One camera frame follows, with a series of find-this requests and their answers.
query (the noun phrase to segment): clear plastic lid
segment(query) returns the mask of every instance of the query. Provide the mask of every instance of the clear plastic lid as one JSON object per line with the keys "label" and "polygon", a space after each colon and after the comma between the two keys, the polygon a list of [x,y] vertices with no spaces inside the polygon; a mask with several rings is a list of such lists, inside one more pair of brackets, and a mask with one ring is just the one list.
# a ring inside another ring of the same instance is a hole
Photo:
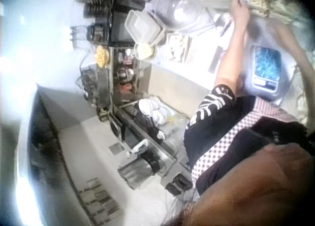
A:
{"label": "clear plastic lid", "polygon": [[125,28],[137,44],[151,45],[161,32],[161,27],[146,11],[131,10],[125,21]]}

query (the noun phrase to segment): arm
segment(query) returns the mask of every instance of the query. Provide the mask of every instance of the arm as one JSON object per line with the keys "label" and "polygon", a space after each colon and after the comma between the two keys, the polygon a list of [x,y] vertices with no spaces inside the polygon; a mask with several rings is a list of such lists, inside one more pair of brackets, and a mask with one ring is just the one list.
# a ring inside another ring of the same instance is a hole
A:
{"label": "arm", "polygon": [[306,53],[299,46],[293,32],[288,26],[276,20],[270,20],[270,26],[274,29],[277,43],[284,48],[296,61],[300,68],[304,90],[307,98],[309,117],[307,128],[315,130],[315,71],[309,62]]}
{"label": "arm", "polygon": [[235,28],[227,52],[220,64],[215,86],[227,85],[235,94],[237,79],[243,65],[244,39],[250,12],[243,0],[233,0],[231,15],[235,22]]}

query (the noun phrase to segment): pink checkered fabric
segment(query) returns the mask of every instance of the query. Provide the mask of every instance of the pink checkered fabric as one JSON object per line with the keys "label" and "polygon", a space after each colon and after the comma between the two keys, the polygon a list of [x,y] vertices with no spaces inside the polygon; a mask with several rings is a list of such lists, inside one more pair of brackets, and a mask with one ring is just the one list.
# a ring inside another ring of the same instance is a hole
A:
{"label": "pink checkered fabric", "polygon": [[209,151],[199,158],[191,171],[193,187],[196,186],[197,179],[216,163],[228,150],[236,134],[246,128],[252,127],[261,117],[274,118],[276,120],[289,123],[297,121],[293,116],[287,114],[284,110],[277,108],[273,104],[256,98],[254,109],[237,123],[225,136],[223,136]]}

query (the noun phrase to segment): person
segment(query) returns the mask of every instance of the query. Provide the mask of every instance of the person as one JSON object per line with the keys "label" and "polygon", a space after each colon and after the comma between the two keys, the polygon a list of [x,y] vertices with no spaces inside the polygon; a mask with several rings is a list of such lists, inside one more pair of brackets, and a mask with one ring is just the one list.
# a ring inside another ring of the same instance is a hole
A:
{"label": "person", "polygon": [[[243,0],[232,0],[230,13],[234,32],[215,87],[184,136],[201,198],[166,225],[280,225],[314,187],[314,143],[307,128],[262,98],[236,98],[250,11]],[[315,72],[289,28],[270,23],[278,44],[300,67],[312,128]]]}

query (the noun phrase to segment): kitchen counter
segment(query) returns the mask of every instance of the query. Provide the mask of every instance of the kitchen counter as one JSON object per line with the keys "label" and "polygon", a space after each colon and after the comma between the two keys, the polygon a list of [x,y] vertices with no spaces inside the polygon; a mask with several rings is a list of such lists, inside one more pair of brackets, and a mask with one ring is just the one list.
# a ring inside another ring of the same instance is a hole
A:
{"label": "kitchen counter", "polygon": [[[151,10],[150,4],[146,6],[146,10]],[[213,21],[216,23],[220,13],[211,10],[210,14],[212,15]],[[164,44],[157,46],[157,51],[153,58],[146,59],[145,61],[172,71],[175,74],[178,74],[208,90],[211,90],[214,87],[217,70],[220,66],[220,60],[218,60],[218,56],[215,55],[215,53],[218,47],[221,47],[222,51],[228,48],[234,30],[234,23],[231,23],[222,37],[220,37],[222,28],[216,30],[215,27],[212,27],[206,30],[198,30],[200,28],[206,27],[206,25],[209,24],[209,14],[205,10],[199,21],[196,22],[196,24],[191,29],[189,29],[189,31],[180,32],[181,34],[191,37],[191,44],[186,62],[184,64],[170,62],[165,59],[164,52],[167,49],[165,42],[163,42]],[[275,49],[281,54],[283,64],[282,71],[285,72],[282,72],[278,92],[271,95],[274,103],[279,105],[282,101],[283,94],[290,86],[291,80],[294,76],[296,62],[290,54],[288,54],[276,43],[271,34],[271,29],[267,25],[267,20],[265,18],[252,16],[248,26],[248,36],[244,45],[245,50],[242,78],[246,85],[246,94],[263,97],[264,95],[270,96],[270,94],[266,94],[265,92],[260,92],[251,88],[250,83],[252,81],[250,76],[248,76],[249,78],[246,79],[247,74],[252,73],[251,49],[253,45]],[[210,65],[213,66],[212,62],[214,59],[215,68],[209,69]]]}

